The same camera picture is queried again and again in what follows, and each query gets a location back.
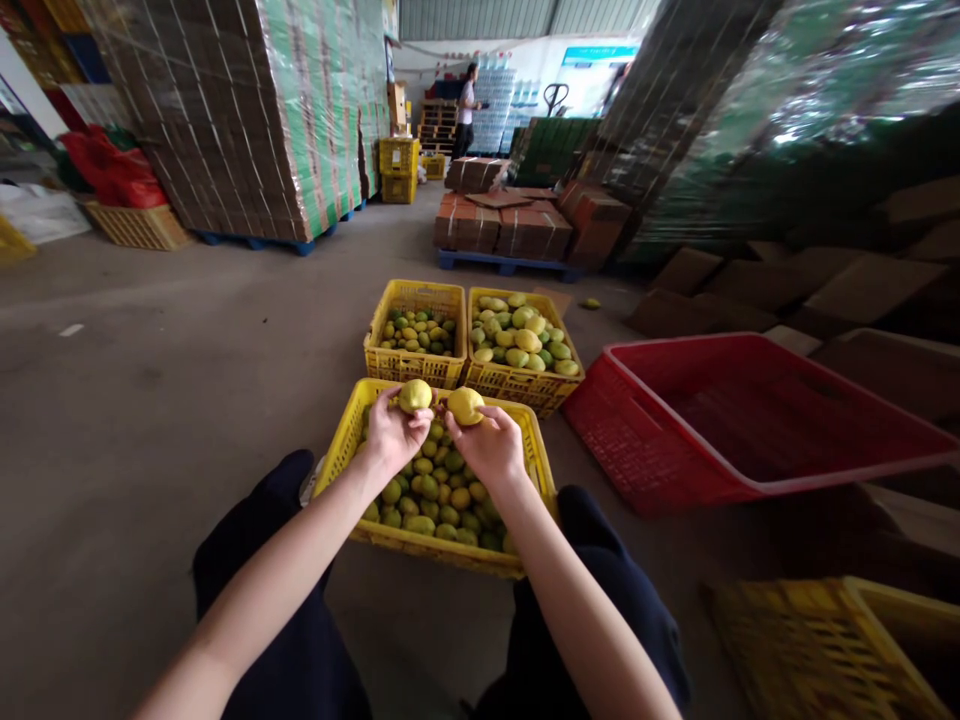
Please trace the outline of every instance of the fruit in crate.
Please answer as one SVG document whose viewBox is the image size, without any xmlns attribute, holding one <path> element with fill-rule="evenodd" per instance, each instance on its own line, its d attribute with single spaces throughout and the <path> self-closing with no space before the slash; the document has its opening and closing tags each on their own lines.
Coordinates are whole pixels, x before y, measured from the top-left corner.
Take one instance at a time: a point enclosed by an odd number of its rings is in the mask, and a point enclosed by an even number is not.
<svg viewBox="0 0 960 720">
<path fill-rule="evenodd" d="M 471 309 L 471 317 L 470 344 L 477 362 L 568 376 L 580 372 L 563 331 L 528 305 L 523 293 L 514 293 L 506 301 L 482 296 Z M 569 361 L 561 366 L 563 372 L 556 368 L 560 360 Z"/>
<path fill-rule="evenodd" d="M 457 323 L 431 309 L 391 308 L 377 344 L 386 350 L 406 350 L 453 357 Z"/>
<path fill-rule="evenodd" d="M 397 404 L 407 412 L 431 407 L 433 390 L 422 380 L 411 380 L 401 389 Z M 459 388 L 445 400 L 446 409 L 461 425 L 481 422 L 483 415 L 477 407 L 483 404 L 480 394 L 470 388 Z M 440 419 L 444 408 L 436 407 L 434 412 L 437 419 L 430 424 L 417 457 L 387 483 L 362 519 L 450 543 L 504 552 L 501 538 L 507 531 L 500 513 L 483 483 L 453 446 Z M 365 408 L 361 437 L 368 435 L 369 420 L 370 411 Z M 358 443 L 357 450 L 364 445 Z"/>
</svg>

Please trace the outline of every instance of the hand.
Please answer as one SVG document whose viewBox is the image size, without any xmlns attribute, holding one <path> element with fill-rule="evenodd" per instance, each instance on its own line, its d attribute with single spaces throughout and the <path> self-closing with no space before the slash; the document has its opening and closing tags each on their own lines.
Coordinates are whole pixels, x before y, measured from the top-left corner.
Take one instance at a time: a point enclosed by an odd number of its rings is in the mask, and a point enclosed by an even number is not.
<svg viewBox="0 0 960 720">
<path fill-rule="evenodd" d="M 466 428 L 457 424 L 449 410 L 444 418 L 450 437 L 467 465 L 494 494 L 514 483 L 530 485 L 524 466 L 520 426 L 503 408 L 495 405 L 481 405 L 477 412 L 485 418 Z"/>
<path fill-rule="evenodd" d="M 384 390 L 370 409 L 370 429 L 363 454 L 384 469 L 384 484 L 417 454 L 427 439 L 433 420 L 433 410 L 417 410 L 416 414 L 407 415 L 399 407 L 390 407 L 390 401 L 400 394 L 401 388 Z M 434 390 L 433 403 L 436 402 L 437 391 Z"/>
</svg>

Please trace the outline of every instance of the red bag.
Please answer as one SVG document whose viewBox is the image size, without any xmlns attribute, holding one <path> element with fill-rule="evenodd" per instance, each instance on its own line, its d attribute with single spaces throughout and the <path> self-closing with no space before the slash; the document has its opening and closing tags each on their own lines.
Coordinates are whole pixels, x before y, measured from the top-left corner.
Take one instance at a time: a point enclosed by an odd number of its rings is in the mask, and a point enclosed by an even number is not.
<svg viewBox="0 0 960 720">
<path fill-rule="evenodd" d="M 77 170 L 94 187 L 101 205 L 147 209 L 169 203 L 150 161 L 139 148 L 121 152 L 98 125 L 90 125 L 85 133 L 66 133 L 59 139 Z"/>
</svg>

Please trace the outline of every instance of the black pants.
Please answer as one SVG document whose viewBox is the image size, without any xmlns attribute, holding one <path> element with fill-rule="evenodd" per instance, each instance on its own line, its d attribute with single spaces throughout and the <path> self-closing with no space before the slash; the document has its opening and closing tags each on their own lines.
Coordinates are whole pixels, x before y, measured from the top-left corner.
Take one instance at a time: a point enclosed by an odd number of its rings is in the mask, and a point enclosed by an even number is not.
<svg viewBox="0 0 960 720">
<path fill-rule="evenodd" d="M 257 549 L 299 512 L 297 493 L 313 465 L 313 455 L 307 450 L 285 457 L 203 541 L 193 563 L 199 617 Z M 643 643 L 682 709 L 690 690 L 677 626 L 653 585 L 630 559 L 585 490 L 563 488 L 558 505 L 570 544 Z M 243 676 L 224 718 L 371 717 L 360 676 L 323 600 L 331 569 L 332 565 Z M 472 717 L 588 717 L 550 638 L 530 582 L 516 583 L 513 592 L 516 615 L 506 670 L 484 693 Z"/>
<path fill-rule="evenodd" d="M 457 134 L 453 138 L 453 157 L 451 157 L 451 160 L 466 155 L 471 145 L 473 145 L 473 123 L 469 125 L 457 123 Z"/>
</svg>

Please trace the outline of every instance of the red plastic crate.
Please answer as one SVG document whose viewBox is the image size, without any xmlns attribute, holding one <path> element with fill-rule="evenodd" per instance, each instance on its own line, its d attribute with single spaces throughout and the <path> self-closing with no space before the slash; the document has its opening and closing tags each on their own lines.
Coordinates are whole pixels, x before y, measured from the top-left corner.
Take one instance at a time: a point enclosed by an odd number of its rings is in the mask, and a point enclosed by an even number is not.
<svg viewBox="0 0 960 720">
<path fill-rule="evenodd" d="M 960 461 L 960 442 L 762 335 L 609 345 L 563 405 L 644 516 Z"/>
</svg>

